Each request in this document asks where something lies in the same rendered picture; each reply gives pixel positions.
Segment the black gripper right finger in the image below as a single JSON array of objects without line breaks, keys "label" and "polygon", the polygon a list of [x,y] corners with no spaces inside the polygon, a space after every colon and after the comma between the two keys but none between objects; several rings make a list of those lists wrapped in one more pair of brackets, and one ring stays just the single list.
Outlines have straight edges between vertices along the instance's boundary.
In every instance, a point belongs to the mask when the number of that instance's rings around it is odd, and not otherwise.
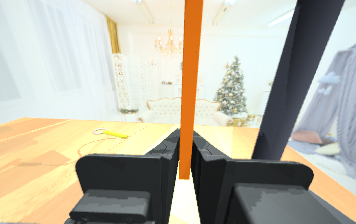
[{"label": "black gripper right finger", "polygon": [[308,191],[312,168],[291,160],[231,158],[193,130],[191,174],[200,224],[223,224],[235,183],[283,184]]}]

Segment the orange handle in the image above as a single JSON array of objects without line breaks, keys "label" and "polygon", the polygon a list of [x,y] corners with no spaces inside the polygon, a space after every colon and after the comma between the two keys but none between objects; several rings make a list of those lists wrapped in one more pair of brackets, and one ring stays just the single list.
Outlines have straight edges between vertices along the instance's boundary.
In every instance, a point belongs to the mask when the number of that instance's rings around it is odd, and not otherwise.
[{"label": "orange handle", "polygon": [[179,179],[190,180],[203,0],[185,0]]}]

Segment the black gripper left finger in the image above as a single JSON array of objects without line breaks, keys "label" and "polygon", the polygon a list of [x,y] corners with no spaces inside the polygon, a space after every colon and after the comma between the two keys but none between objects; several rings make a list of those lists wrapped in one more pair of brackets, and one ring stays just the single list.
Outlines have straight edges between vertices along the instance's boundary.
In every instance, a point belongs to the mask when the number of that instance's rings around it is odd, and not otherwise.
[{"label": "black gripper left finger", "polygon": [[180,128],[144,155],[91,153],[74,164],[82,190],[146,191],[153,222],[169,224],[179,164]]}]

